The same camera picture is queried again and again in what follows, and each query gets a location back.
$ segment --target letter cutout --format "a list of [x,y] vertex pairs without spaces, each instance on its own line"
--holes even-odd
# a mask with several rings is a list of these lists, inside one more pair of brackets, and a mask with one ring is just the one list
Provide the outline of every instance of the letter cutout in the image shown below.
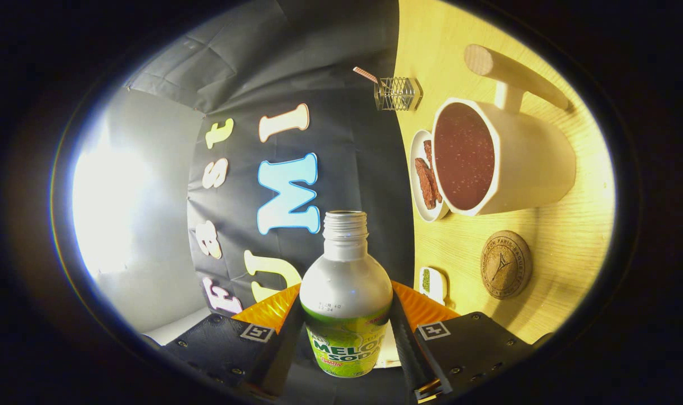
[[275,133],[299,128],[301,131],[309,127],[309,107],[300,103],[295,110],[285,112],[276,117],[266,115],[259,120],[259,140],[266,142]]
[[207,148],[212,149],[215,143],[221,142],[231,135],[231,130],[234,129],[234,120],[228,118],[224,126],[218,128],[219,123],[213,123],[211,129],[207,132],[205,139],[207,141]]
[[202,252],[214,259],[221,258],[221,246],[216,240],[216,228],[210,220],[200,223],[196,227],[197,243]]
[[[246,272],[251,275],[257,272],[276,273],[284,277],[287,282],[287,288],[301,282],[299,272],[289,264],[286,260],[274,259],[272,257],[254,256],[249,250],[244,251],[244,265],[246,265]],[[262,300],[271,297],[279,292],[279,290],[272,290],[271,288],[264,288],[256,282],[251,282],[251,292],[254,294],[254,300],[261,302]]]
[[222,287],[213,286],[213,281],[204,277],[202,279],[202,284],[204,285],[204,290],[207,293],[207,298],[209,298],[209,303],[214,309],[223,309],[224,311],[229,311],[232,313],[240,313],[243,308],[241,307],[241,302],[237,297],[231,297],[228,299],[229,293]]
[[304,212],[293,213],[298,207],[316,197],[316,192],[292,182],[314,184],[317,178],[316,154],[303,159],[259,164],[259,184],[279,194],[262,205],[257,212],[259,233],[266,235],[271,228],[307,228],[317,233],[321,228],[319,209],[311,205]]
[[226,180],[226,171],[229,169],[229,161],[221,158],[216,163],[210,162],[204,168],[204,176],[202,176],[202,187],[214,188],[222,185]]

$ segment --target hot chocolate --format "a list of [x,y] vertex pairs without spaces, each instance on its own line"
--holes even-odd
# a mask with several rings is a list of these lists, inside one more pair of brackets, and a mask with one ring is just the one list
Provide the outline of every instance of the hot chocolate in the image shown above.
[[465,103],[452,103],[434,128],[434,165],[447,201],[460,210],[478,205],[494,175],[494,145],[481,116]]

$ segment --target melon soda bottle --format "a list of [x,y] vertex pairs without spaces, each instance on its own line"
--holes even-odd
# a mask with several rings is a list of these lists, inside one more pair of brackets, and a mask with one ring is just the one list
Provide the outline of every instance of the melon soda bottle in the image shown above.
[[324,254],[301,282],[309,343],[319,367],[335,377],[373,369],[389,318],[391,282],[367,253],[367,235],[366,213],[326,213]]

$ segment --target blue letter m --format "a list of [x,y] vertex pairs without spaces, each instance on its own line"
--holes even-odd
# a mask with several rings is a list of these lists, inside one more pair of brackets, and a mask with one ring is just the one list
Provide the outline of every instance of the blue letter m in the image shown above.
[[304,212],[293,213],[298,207],[316,197],[316,192],[292,182],[316,182],[316,154],[307,154],[303,159],[259,164],[259,184],[279,195],[262,205],[257,213],[259,233],[266,235],[271,228],[307,228],[317,233],[321,228],[319,209],[311,205]]

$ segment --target small white dish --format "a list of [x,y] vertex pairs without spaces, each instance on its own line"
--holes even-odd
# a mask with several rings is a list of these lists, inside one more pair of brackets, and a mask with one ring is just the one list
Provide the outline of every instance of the small white dish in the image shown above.
[[441,305],[446,305],[444,299],[449,293],[447,277],[441,274],[439,270],[432,269],[431,267],[422,267],[419,269],[419,292]]
[[432,141],[432,134],[428,130],[416,131],[416,135],[411,140],[411,149],[409,151],[409,179],[411,180],[411,195],[414,196],[416,212],[419,213],[419,216],[424,221],[434,222],[447,215],[449,207],[444,199],[442,199],[442,202],[437,202],[437,206],[432,210],[429,210],[426,204],[424,204],[424,195],[421,194],[421,186],[419,185],[419,175],[416,174],[416,167],[414,166],[414,159],[422,158],[427,166],[431,167],[424,152],[424,141]]

